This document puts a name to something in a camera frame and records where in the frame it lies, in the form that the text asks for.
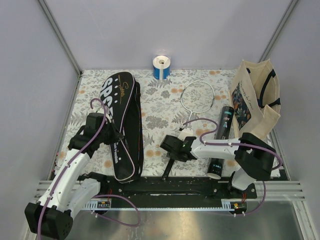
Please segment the white unstrung badminton racket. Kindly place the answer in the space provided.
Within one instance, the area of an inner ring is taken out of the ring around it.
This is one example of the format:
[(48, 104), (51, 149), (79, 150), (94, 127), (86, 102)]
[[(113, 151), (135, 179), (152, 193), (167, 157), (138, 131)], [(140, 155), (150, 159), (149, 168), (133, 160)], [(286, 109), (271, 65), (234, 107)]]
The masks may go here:
[[(183, 89), (180, 95), (180, 103), (182, 107), (188, 112), (189, 116), (187, 120), (184, 120), (180, 125), (179, 134), (182, 129), (191, 128), (190, 127), (191, 120), (198, 117), (199, 114), (203, 114), (209, 111), (212, 108), (214, 101), (215, 101), (215, 92), (213, 87), (209, 83), (202, 80), (196, 80), (189, 83)], [(175, 162), (180, 162), (180, 161), (169, 158), (168, 164), (161, 177), (163, 181), (166, 181), (168, 179), (169, 173)]]

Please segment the black sport racket cover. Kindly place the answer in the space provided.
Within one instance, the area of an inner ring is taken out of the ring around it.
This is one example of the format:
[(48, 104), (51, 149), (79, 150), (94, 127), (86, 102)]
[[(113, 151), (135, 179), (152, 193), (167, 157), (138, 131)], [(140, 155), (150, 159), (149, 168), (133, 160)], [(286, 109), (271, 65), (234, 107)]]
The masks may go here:
[(109, 108), (116, 129), (123, 139), (109, 146), (115, 179), (120, 183), (137, 180), (143, 170), (144, 146), (141, 88), (134, 75), (115, 73), (103, 83), (100, 99)]

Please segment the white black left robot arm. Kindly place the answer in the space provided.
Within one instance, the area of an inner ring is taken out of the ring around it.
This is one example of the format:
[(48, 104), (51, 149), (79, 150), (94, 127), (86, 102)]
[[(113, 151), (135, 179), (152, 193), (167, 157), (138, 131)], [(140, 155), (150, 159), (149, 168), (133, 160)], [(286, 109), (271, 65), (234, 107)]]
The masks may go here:
[(24, 210), (32, 233), (56, 240), (68, 236), (74, 218), (85, 204), (94, 196), (106, 196), (109, 191), (108, 184), (96, 177), (88, 177), (83, 186), (73, 191), (82, 169), (101, 144), (112, 145), (122, 139), (109, 115), (93, 112), (86, 117), (85, 125), (70, 139), (63, 164), (50, 186), (36, 203), (28, 203)]

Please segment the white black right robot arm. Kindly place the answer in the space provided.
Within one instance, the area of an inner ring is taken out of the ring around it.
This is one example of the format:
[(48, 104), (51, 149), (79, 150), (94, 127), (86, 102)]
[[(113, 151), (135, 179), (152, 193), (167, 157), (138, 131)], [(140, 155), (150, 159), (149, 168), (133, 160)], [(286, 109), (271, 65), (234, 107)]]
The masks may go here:
[(245, 132), (233, 139), (203, 140), (187, 136), (180, 140), (166, 135), (160, 147), (175, 161), (197, 159), (234, 159), (240, 166), (228, 184), (228, 194), (233, 198), (243, 195), (248, 186), (256, 181), (269, 181), (273, 171), (276, 150), (251, 133)]

